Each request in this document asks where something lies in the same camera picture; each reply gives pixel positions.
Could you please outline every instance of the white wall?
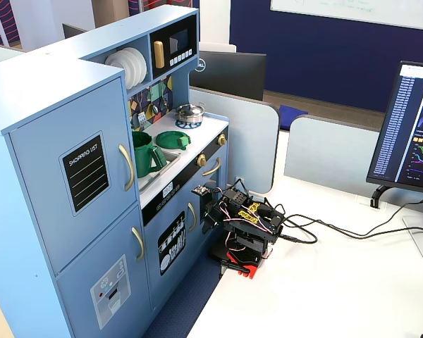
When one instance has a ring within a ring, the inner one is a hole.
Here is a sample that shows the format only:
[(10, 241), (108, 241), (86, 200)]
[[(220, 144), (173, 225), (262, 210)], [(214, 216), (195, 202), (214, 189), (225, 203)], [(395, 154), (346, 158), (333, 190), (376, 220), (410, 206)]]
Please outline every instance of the white wall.
[(10, 0), (22, 48), (31, 51), (64, 39), (63, 23), (93, 30), (91, 0)]
[(228, 44), (231, 0), (200, 0), (200, 41)]

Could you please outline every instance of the green mug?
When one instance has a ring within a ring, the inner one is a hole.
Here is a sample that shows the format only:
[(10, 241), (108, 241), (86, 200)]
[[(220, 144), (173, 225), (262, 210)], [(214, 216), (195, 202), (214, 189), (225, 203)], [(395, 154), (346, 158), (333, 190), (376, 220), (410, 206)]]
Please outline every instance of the green mug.
[[(146, 132), (132, 132), (132, 139), (138, 178), (159, 171), (166, 166), (167, 162), (163, 151), (152, 144), (152, 136)], [(154, 167), (152, 167), (152, 159), (155, 162)]]

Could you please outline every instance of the dell logo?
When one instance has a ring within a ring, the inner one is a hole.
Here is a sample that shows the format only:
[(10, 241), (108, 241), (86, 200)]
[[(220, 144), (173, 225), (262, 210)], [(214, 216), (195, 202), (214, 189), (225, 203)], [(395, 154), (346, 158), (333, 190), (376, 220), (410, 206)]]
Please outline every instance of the dell logo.
[(195, 70), (200, 73), (200, 72), (203, 72), (205, 70), (205, 67), (207, 67), (205, 60), (200, 58), (199, 59), (199, 65)]

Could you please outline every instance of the blue carpet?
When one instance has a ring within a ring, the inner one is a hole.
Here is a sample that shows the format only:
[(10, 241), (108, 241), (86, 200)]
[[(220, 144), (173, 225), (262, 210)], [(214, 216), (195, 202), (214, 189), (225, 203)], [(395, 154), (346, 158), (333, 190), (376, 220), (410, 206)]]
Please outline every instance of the blue carpet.
[(205, 254), (200, 256), (144, 338), (185, 338), (219, 282), (221, 266)]
[(281, 105), (279, 112), (281, 113), (281, 130), (290, 130), (291, 123), (294, 119), (296, 119), (299, 115), (308, 114), (307, 111), (301, 111), (300, 109), (284, 105)]

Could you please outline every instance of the gray partition panel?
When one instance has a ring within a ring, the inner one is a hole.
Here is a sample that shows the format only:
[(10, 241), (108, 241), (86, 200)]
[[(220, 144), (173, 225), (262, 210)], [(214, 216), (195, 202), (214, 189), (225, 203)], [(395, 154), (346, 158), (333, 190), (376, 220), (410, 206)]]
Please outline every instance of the gray partition panel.
[(281, 124), (277, 108), (262, 101), (212, 90), (190, 88), (190, 102), (205, 104), (205, 111), (229, 119), (228, 182), (237, 177), (260, 194), (268, 192), (274, 180), (277, 141)]
[[(378, 187), (366, 183), (379, 133), (359, 125), (302, 115), (293, 121), (284, 175), (371, 197)], [(390, 189), (381, 198), (391, 204), (420, 201), (423, 194)], [(423, 211), (422, 206), (408, 206)]]

